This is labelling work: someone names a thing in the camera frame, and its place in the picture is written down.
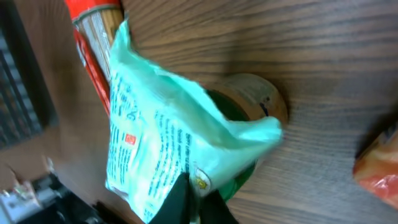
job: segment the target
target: cylindrical container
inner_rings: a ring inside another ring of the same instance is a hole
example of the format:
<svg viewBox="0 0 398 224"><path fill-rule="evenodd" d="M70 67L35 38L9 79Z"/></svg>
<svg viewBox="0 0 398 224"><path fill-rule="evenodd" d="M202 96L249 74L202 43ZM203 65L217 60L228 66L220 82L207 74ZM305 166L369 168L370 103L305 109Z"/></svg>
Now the cylindrical container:
<svg viewBox="0 0 398 224"><path fill-rule="evenodd" d="M99 67L110 81L109 51L123 21L119 0L65 0L73 23L90 45Z"/></svg>
<svg viewBox="0 0 398 224"><path fill-rule="evenodd" d="M218 109L233 121L254 121L273 116L282 126L288 122L287 107L278 89L269 81L253 74L231 75L205 87ZM259 158L236 178L219 188L227 201L242 187L264 161Z"/></svg>

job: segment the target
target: black object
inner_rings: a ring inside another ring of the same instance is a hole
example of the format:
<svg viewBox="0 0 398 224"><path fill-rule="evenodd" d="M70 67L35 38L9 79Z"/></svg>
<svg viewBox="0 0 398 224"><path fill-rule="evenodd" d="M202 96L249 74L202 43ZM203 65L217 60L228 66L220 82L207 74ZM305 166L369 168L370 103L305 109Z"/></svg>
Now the black object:
<svg viewBox="0 0 398 224"><path fill-rule="evenodd" d="M57 124L57 116L13 1L0 1L0 149Z"/></svg>
<svg viewBox="0 0 398 224"><path fill-rule="evenodd" d="M197 202L189 183L189 175L180 174L162 207L149 224L187 224L200 217L201 224L237 224L218 191Z"/></svg>

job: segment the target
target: snack bag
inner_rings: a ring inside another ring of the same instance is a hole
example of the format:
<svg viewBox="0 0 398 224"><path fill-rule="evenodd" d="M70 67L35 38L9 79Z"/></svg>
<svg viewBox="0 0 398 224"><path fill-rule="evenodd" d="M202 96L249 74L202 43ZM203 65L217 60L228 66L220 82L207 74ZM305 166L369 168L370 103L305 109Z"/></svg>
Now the snack bag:
<svg viewBox="0 0 398 224"><path fill-rule="evenodd" d="M354 180L398 208L397 124L381 133L360 155L354 166Z"/></svg>
<svg viewBox="0 0 398 224"><path fill-rule="evenodd" d="M106 186L148 223L177 177L198 198L233 179L282 139L271 116L230 121L198 83L163 70L130 47L123 22L111 49Z"/></svg>

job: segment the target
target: teal plastic wrapper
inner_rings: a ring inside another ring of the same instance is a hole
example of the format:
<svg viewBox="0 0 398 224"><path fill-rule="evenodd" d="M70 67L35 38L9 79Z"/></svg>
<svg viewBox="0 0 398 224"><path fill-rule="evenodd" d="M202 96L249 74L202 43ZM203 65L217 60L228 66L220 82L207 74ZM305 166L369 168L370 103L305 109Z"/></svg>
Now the teal plastic wrapper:
<svg viewBox="0 0 398 224"><path fill-rule="evenodd" d="M162 69L130 46L125 21L111 49L106 186L145 223L182 172L204 197L281 141L276 118L229 121L198 83Z"/></svg>

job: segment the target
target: wooden table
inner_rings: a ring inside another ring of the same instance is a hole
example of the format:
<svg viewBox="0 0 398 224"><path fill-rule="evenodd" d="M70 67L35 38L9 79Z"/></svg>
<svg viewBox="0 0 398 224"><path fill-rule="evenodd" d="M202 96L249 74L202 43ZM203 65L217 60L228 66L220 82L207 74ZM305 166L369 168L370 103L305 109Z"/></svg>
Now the wooden table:
<svg viewBox="0 0 398 224"><path fill-rule="evenodd" d="M60 118L62 181L87 202L102 200L138 222L104 188L108 119L64 3L16 2ZM287 100L284 145L228 203L241 223L397 223L398 212L351 175L356 151L398 117L397 1L123 4L147 58L202 83L260 75Z"/></svg>

